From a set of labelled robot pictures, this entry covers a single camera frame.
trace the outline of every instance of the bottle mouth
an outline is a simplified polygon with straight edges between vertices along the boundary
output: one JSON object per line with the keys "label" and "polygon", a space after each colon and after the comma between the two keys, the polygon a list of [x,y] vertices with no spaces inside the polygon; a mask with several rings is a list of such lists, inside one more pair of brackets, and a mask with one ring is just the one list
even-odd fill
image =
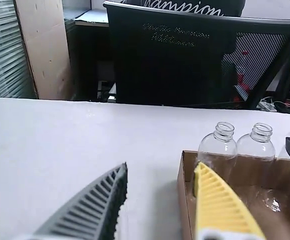
{"label": "bottle mouth", "polygon": [[217,123],[215,130],[223,136],[233,136],[235,127],[229,122],[220,121]]}
{"label": "bottle mouth", "polygon": [[261,122],[256,123],[252,131],[264,137],[270,137],[273,134],[273,128],[270,125]]}

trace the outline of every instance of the wall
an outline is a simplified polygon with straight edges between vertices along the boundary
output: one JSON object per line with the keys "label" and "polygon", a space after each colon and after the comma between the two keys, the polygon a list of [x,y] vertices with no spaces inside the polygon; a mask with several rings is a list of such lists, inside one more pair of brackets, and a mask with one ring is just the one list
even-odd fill
{"label": "wall", "polygon": [[69,100],[74,91],[61,0],[15,0],[40,99]]}

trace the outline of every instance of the bottle neck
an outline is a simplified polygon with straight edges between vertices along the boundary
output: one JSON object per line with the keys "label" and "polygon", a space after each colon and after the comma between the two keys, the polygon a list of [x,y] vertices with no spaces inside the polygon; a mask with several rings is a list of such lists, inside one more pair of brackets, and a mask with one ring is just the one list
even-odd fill
{"label": "bottle neck", "polygon": [[273,129],[265,123],[256,123],[251,130],[250,137],[260,143],[267,143],[271,140]]}
{"label": "bottle neck", "polygon": [[233,139],[234,126],[228,122],[221,121],[217,123],[213,133],[214,138],[223,142],[229,142]]}

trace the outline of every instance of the white table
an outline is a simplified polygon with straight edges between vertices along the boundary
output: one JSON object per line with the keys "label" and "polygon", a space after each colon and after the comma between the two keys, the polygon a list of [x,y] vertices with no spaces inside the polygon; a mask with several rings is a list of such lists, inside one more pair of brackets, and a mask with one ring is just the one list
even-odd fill
{"label": "white table", "polygon": [[[103,2],[104,0],[92,0],[93,9],[78,17],[75,24],[108,27],[109,20]],[[246,0],[241,16],[257,19],[290,19],[290,0]]]}
{"label": "white table", "polygon": [[32,233],[98,176],[127,162],[120,240],[180,240],[177,175],[218,121],[234,138],[273,127],[277,152],[290,135],[281,113],[0,98],[0,240]]}

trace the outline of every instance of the office chair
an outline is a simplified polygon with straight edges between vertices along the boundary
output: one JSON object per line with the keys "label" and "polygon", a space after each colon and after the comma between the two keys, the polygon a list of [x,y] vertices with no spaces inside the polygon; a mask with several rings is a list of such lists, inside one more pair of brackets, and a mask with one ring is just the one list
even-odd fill
{"label": "office chair", "polygon": [[117,103],[254,109],[290,54],[290,20],[103,5]]}
{"label": "office chair", "polygon": [[290,93],[290,56],[282,69],[282,73],[275,90],[274,101],[285,102],[289,93]]}

